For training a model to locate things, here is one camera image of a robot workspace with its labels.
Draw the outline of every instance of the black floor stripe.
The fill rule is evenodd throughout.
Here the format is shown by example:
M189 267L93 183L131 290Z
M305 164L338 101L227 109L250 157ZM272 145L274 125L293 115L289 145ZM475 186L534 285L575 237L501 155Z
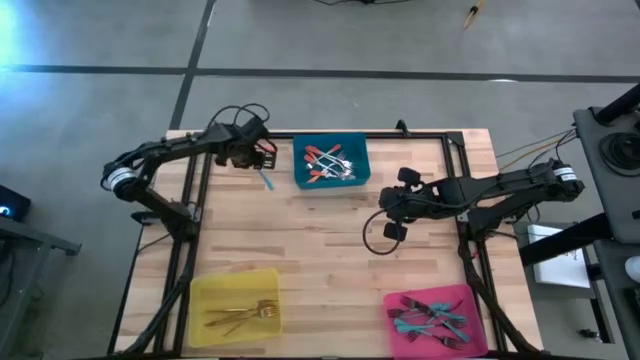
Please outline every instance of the black floor stripe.
M138 66L9 65L0 66L0 72L3 71L54 74L182 75L187 72L187 68Z
M444 73L407 71L359 71L359 70L280 70L280 69L196 69L194 75L228 77L281 77L281 78L338 78L338 79L391 79L391 80L457 80L547 82L547 83L639 83L640 76L618 75L535 75L490 73Z
M196 35L196 40L193 43L193 48L191 49L187 74L182 80L182 86L180 87L176 107L173 109L173 115L171 116L171 122L169 123L169 130L180 129L184 109L187 107L189 93L191 92L191 85L193 84L193 74L195 73L198 62L200 61L200 54L202 54L204 40L207 37L207 31L209 30L209 20L211 19L211 16L213 16L213 7L215 3L216 0L207 0L207 4L204 7L202 19L200 19L200 26L198 27L198 34Z

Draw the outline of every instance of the table leg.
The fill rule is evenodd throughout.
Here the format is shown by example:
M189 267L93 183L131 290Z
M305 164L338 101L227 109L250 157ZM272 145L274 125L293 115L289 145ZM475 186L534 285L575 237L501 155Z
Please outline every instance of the table leg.
M523 266L529 266L591 245L595 240L611 238L609 220L602 213L520 248L520 258Z

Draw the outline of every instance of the magenta plastic bin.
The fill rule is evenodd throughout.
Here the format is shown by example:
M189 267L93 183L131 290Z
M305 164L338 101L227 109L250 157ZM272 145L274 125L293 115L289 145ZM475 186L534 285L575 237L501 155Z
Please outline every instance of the magenta plastic bin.
M462 344L461 350L450 349L435 338L421 334L414 342L406 339L406 334L399 334L393 324L393 319L387 317L389 309L406 309L400 303L400 297L406 295L414 300L424 304L432 303L450 303L455 306L463 300L460 306L453 310L456 315L464 315L467 317L467 325L460 329L469 335L470 342ZM388 294L384 297L385 318L387 318L387 330L389 332L389 341L391 343L391 353L395 359L459 359L466 357L475 357L485 355L489 348L487 346L487 338L484 334L484 328L480 322L478 309L473 298L471 288L467 285L443 286L432 289L414 290L400 293ZM427 317L420 316L414 318L403 319L411 325L424 325ZM447 335L458 339L449 329L436 326L427 329L428 332L435 335Z

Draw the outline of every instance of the wooden table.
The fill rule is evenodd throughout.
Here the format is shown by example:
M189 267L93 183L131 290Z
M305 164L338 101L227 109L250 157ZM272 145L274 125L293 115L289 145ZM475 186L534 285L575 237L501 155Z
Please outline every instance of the wooden table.
M461 131L472 175L495 175L498 168L488 130ZM183 135L184 131L168 133L169 137ZM381 311L384 295L465 283L462 261L456 252L455 222L422 219L409 225L406 242L386 257L364 248L362 226L379 209L380 190L398 184L400 167L420 171L426 182L446 177L442 145L428 139L370 139L367 146L372 176L365 186L301 191L293 181L291 141L278 140L277 144L276 170L267 172L275 191L266 189L257 171L213 167L196 276L277 268L283 334L268 340L200 349L189 347L185 339L182 355L390 356ZM162 166L155 189L166 198L179 199L186 164L184 159ZM193 198L197 188L194 185ZM370 242L379 249L392 244L381 235L385 223L385 218L379 217L369 232ZM511 231L506 226L500 230ZM145 228L140 246L165 233L161 225ZM487 242L487 247L498 302L525 338L542 348L516 242L496 237ZM115 350L129 346L158 309L170 248L168 240L139 255ZM486 308L482 315L490 348L495 348ZM169 322L168 346L174 335L171 320L174 319Z

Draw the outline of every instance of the yellow plastic bin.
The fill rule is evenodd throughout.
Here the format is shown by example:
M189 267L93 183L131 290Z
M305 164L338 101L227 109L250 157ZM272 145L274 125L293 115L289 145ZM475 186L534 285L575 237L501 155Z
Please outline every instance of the yellow plastic bin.
M229 309L256 309L259 302L265 300L275 301L277 307L275 316L260 317L256 310L242 315L237 315L237 312L223 312ZM223 320L233 315L243 319L248 318L248 320L241 324L233 321L207 326L213 321ZM204 276L191 282L189 299L189 345L191 347L265 339L281 333L280 290L276 269Z

